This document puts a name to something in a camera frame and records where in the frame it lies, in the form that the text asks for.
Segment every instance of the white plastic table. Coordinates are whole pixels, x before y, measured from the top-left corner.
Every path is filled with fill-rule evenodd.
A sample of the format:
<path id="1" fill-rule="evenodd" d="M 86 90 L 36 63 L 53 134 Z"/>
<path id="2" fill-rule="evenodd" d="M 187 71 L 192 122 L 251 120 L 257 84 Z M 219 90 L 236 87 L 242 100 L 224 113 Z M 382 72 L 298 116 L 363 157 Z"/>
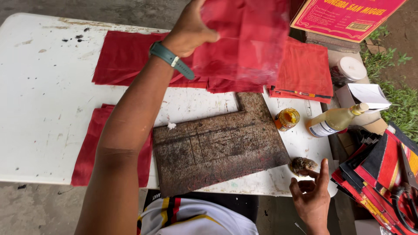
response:
<path id="1" fill-rule="evenodd" d="M 0 181 L 71 183 L 93 109 L 116 104 L 127 89 L 91 82 L 108 30 L 167 32 L 25 13 L 10 16 L 0 27 Z M 84 41 L 78 42 L 76 35 Z M 280 133 L 291 158 L 332 162 L 328 139 L 311 137 L 303 125 L 321 113 L 319 102 L 264 98 L 272 116 L 287 107 L 301 115 L 296 127 Z M 168 88 L 155 126 L 236 111 L 233 92 Z M 289 196 L 294 176 L 288 166 L 280 166 L 199 191 Z M 158 188 L 154 157 L 147 188 Z M 336 191 L 330 183 L 330 195 Z"/>

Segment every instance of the red cardboard box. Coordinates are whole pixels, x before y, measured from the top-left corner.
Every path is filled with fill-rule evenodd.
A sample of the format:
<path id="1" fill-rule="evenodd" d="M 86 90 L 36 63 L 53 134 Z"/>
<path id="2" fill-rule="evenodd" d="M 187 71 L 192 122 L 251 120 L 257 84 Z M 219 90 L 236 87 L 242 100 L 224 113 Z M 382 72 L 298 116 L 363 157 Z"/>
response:
<path id="1" fill-rule="evenodd" d="M 363 41 L 407 0 L 306 0 L 291 27 Z"/>

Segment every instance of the concrete floor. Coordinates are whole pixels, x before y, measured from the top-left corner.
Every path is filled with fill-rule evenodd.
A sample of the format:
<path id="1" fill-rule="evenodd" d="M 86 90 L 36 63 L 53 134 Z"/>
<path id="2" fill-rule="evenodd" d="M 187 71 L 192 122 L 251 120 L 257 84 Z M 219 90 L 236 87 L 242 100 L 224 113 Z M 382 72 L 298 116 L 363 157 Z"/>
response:
<path id="1" fill-rule="evenodd" d="M 0 182 L 0 234 L 2 235 L 71 235 L 80 216 L 86 187 Z M 257 219 L 261 235 L 304 235 L 292 198 L 260 197 Z M 334 200 L 331 199 L 328 230 L 340 235 Z"/>
<path id="2" fill-rule="evenodd" d="M 0 23 L 18 13 L 171 29 L 189 0 L 0 0 Z M 79 218 L 85 187 L 0 183 L 0 234 L 70 235 Z M 305 225 L 291 198 L 260 197 L 257 227 L 261 235 L 303 235 L 294 225 Z M 334 201 L 329 210 L 329 230 L 339 235 Z"/>

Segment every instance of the bottle cap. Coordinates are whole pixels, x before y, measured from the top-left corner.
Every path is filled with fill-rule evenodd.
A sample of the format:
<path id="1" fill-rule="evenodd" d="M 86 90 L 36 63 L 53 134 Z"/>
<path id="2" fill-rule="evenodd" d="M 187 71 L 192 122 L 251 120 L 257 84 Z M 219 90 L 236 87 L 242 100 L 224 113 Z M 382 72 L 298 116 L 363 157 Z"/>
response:
<path id="1" fill-rule="evenodd" d="M 365 112 L 369 110 L 369 105 L 366 103 L 360 103 L 359 105 L 356 105 L 357 111 L 359 112 Z"/>
<path id="2" fill-rule="evenodd" d="M 340 72 L 353 81 L 358 81 L 367 76 L 366 67 L 357 59 L 345 56 L 338 62 Z"/>

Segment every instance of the green wristwatch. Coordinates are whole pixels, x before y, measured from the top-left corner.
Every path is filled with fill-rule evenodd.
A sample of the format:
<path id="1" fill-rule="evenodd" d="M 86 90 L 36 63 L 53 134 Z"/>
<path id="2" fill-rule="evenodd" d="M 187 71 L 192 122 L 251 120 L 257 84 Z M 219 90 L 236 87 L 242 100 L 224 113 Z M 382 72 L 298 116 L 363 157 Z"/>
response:
<path id="1" fill-rule="evenodd" d="M 183 62 L 180 57 L 173 54 L 165 46 L 161 45 L 161 41 L 156 41 L 150 47 L 150 56 L 156 55 L 167 62 L 171 67 L 177 69 L 187 79 L 194 79 L 194 72 Z"/>

